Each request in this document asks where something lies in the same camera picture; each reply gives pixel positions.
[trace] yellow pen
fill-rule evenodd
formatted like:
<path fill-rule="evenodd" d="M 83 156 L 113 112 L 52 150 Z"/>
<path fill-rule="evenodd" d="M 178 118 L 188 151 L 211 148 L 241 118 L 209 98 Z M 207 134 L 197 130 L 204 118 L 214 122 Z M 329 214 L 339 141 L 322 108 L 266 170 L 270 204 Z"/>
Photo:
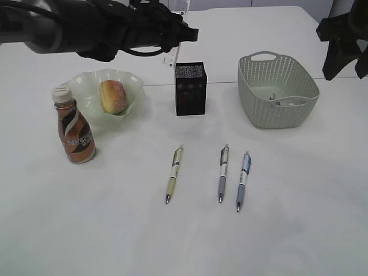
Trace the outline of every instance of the yellow pen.
<path fill-rule="evenodd" d="M 174 193 L 175 184 L 177 182 L 179 165 L 180 161 L 182 160 L 183 150 L 183 145 L 180 145 L 180 147 L 175 151 L 174 159 L 172 160 L 170 180 L 168 181 L 166 191 L 166 204 L 168 204 L 171 200 L 171 197 L 173 197 L 172 194 Z"/>

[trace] ballpoint pen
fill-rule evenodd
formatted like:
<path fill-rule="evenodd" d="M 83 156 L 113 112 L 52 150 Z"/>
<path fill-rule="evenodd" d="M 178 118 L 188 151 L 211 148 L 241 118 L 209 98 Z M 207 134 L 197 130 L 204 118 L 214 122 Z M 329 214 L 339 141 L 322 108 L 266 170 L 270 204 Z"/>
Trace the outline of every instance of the ballpoint pen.
<path fill-rule="evenodd" d="M 170 174 L 170 180 L 168 181 L 167 191 L 166 191 L 166 204 L 168 204 L 173 197 L 175 184 L 177 182 L 177 176 L 179 171 L 180 161 L 182 160 L 183 155 L 183 145 L 175 151 L 174 159 L 172 160 L 172 169 Z"/>
<path fill-rule="evenodd" d="M 239 212 L 243 205 L 244 194 L 246 193 L 246 184 L 249 174 L 249 169 L 251 168 L 252 159 L 249 156 L 249 151 L 244 154 L 243 167 L 241 168 L 239 186 L 237 187 L 237 197 L 236 197 L 236 211 Z"/>
<path fill-rule="evenodd" d="M 220 166 L 221 166 L 221 174 L 220 180 L 218 182 L 218 202 L 221 203 L 225 196 L 225 186 L 226 186 L 226 177 L 228 173 L 228 161 L 229 161 L 229 145 L 226 146 L 221 151 L 221 159 L 220 159 Z"/>

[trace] blue pen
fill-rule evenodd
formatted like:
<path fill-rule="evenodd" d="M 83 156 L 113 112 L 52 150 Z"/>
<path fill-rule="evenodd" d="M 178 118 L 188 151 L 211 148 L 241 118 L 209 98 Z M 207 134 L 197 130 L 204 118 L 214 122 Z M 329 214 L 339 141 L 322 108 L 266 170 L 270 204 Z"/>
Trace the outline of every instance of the blue pen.
<path fill-rule="evenodd" d="M 249 156 L 249 151 L 244 154 L 243 167 L 241 168 L 239 186 L 237 187 L 236 197 L 236 211 L 239 212 L 243 205 L 244 195 L 246 193 L 246 184 L 248 179 L 249 170 L 251 168 L 252 159 Z"/>

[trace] brown bottle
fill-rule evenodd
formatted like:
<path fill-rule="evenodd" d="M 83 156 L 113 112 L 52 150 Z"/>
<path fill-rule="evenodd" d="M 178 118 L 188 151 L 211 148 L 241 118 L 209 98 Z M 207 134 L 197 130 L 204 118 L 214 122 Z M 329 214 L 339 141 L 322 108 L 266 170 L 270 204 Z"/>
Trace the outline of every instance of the brown bottle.
<path fill-rule="evenodd" d="M 52 99 L 59 117 L 59 136 L 72 163 L 80 164 L 93 158 L 96 147 L 90 126 L 76 106 L 70 88 L 58 87 Z"/>

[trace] pen holder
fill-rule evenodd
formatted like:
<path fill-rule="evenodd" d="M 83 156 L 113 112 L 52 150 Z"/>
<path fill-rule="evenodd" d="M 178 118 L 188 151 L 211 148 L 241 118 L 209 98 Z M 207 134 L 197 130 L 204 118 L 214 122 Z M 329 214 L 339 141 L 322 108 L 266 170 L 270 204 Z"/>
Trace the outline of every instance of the pen holder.
<path fill-rule="evenodd" d="M 203 62 L 175 66 L 177 116 L 203 115 L 206 111 L 207 76 Z"/>

